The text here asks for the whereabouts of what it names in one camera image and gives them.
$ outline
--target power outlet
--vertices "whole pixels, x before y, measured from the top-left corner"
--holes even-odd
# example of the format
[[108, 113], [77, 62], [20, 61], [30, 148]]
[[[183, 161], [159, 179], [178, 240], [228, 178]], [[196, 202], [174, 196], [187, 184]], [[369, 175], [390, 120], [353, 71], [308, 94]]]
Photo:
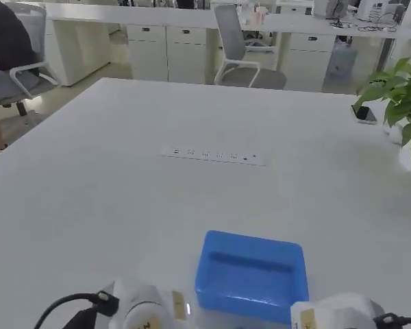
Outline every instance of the power outlet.
[[240, 163], [244, 165], [266, 166], [265, 157], [254, 151], [222, 151], [199, 147], [163, 147], [162, 156], [217, 162]]

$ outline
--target office chair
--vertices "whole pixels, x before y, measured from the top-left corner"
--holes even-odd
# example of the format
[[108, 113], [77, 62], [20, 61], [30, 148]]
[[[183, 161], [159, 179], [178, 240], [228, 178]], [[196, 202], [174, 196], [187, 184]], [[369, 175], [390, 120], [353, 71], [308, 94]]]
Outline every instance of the office chair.
[[[15, 13], [15, 15], [23, 23], [23, 26], [29, 34], [32, 49], [34, 50], [38, 62], [31, 65], [15, 67], [10, 70], [9, 74], [12, 81], [21, 89], [21, 93], [0, 100], [0, 105], [10, 106], [15, 103], [19, 114], [22, 117], [27, 116], [27, 111], [23, 100], [33, 99], [47, 91], [59, 86], [59, 79], [55, 73], [49, 68], [49, 64], [45, 60], [45, 31], [46, 31], [46, 10], [36, 5], [28, 5], [26, 3], [7, 2], [6, 5]], [[18, 80], [20, 72], [38, 69], [40, 71], [40, 81], [36, 86], [27, 90]]]
[[[263, 89], [283, 89], [286, 76], [277, 72], [278, 49], [276, 47], [248, 47], [240, 28], [234, 5], [220, 5], [214, 9], [221, 35], [224, 59], [214, 78], [214, 84]], [[262, 69], [259, 62], [243, 60], [247, 51], [271, 51], [275, 56], [273, 69]]]

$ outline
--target gray shorts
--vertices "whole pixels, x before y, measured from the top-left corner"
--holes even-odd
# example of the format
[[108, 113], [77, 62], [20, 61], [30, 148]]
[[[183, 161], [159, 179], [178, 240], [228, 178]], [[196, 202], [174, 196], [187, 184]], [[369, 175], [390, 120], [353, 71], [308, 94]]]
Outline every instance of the gray shorts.
[[[28, 90], [36, 86], [40, 79], [30, 72], [17, 73], [17, 78]], [[17, 96], [21, 93], [21, 89], [10, 78], [9, 72], [0, 71], [0, 100]]]

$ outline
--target smartphone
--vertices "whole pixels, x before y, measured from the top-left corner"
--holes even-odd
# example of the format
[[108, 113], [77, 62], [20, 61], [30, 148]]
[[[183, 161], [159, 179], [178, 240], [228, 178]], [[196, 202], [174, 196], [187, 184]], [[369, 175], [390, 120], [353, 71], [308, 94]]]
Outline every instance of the smartphone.
[[377, 123], [377, 119], [369, 107], [361, 106], [359, 110], [355, 110], [353, 106], [350, 108], [358, 123], [367, 125], [375, 125]]

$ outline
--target blue box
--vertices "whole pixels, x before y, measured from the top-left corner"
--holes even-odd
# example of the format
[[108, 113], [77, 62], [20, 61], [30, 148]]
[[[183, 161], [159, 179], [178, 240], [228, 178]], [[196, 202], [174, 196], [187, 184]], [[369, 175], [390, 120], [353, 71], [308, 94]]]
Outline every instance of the blue box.
[[209, 231], [195, 291], [201, 307], [290, 324], [309, 300], [302, 248], [295, 243]]

